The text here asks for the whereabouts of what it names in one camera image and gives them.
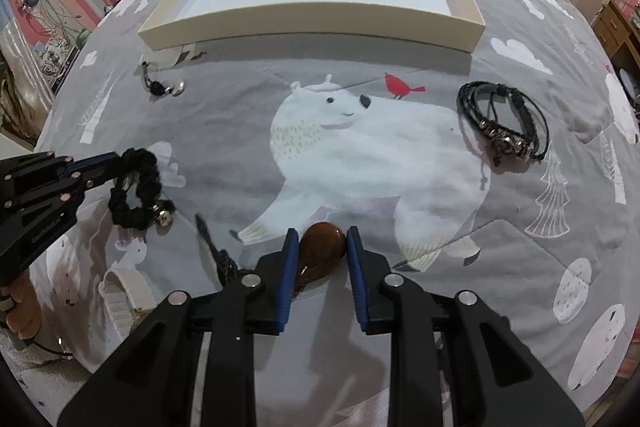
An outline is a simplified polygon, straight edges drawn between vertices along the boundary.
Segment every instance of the white cloud print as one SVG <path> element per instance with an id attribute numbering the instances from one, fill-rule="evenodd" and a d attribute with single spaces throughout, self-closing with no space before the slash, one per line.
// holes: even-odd
<path id="1" fill-rule="evenodd" d="M 505 44 L 500 39 L 493 38 L 491 39 L 491 45 L 498 55 L 516 60 L 529 68 L 542 71 L 542 73 L 553 75 L 552 71 L 547 68 L 541 60 L 534 57 L 530 49 L 520 41 L 509 39 Z"/>

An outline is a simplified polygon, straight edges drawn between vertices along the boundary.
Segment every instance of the wooden desk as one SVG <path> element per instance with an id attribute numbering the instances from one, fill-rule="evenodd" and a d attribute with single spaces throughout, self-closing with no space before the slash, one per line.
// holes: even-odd
<path id="1" fill-rule="evenodd" d="M 616 69 L 625 69 L 640 80 L 640 31 L 613 0 L 593 23 L 593 32 Z"/>

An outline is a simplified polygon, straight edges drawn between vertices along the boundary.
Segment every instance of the blue gripper pad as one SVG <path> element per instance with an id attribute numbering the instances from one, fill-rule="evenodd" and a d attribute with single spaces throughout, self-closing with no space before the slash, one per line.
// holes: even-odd
<path id="1" fill-rule="evenodd" d="M 360 323 L 362 331 L 367 331 L 369 327 L 369 312 L 367 310 L 367 288 L 360 266 L 360 256 L 358 255 L 360 238 L 355 237 L 357 230 L 353 228 L 347 232 L 347 262 L 349 264 L 349 277 L 351 279 L 351 291 L 353 292 L 353 304 L 356 308 L 356 318 Z"/>
<path id="2" fill-rule="evenodd" d="M 286 254 L 286 260 L 282 270 L 282 279 L 280 280 L 278 299 L 276 302 L 276 324 L 280 333 L 284 331 L 287 322 L 289 322 L 291 298 L 296 282 L 296 272 L 298 270 L 299 250 L 300 239 L 298 232 L 294 229 L 289 229 L 287 237 L 284 240 L 284 246 L 282 247 L 282 252 Z"/>

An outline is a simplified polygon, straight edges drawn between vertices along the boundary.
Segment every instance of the white strap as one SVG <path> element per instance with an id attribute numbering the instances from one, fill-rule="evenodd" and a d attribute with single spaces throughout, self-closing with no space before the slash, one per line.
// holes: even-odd
<path id="1" fill-rule="evenodd" d="M 98 284 L 98 292 L 121 340 L 127 338 L 141 317 L 146 317 L 158 305 L 142 273 L 135 269 L 107 270 Z"/>

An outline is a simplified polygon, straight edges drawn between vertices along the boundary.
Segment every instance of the red bird print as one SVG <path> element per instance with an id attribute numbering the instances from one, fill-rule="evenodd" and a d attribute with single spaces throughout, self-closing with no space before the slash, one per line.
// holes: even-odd
<path id="1" fill-rule="evenodd" d="M 425 92 L 424 86 L 409 87 L 404 80 L 400 80 L 397 76 L 385 73 L 386 89 L 394 96 L 394 100 L 401 100 L 410 92 Z"/>

